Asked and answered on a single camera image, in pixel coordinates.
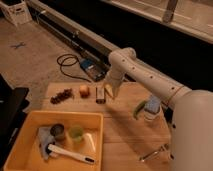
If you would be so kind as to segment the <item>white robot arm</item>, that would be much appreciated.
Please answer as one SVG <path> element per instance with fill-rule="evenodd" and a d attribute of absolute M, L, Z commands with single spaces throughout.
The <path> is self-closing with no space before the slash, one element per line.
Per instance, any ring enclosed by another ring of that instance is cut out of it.
<path fill-rule="evenodd" d="M 213 171 L 213 92 L 187 86 L 137 63 L 133 48 L 112 51 L 104 85 L 118 95 L 125 74 L 173 110 L 170 171 Z"/>

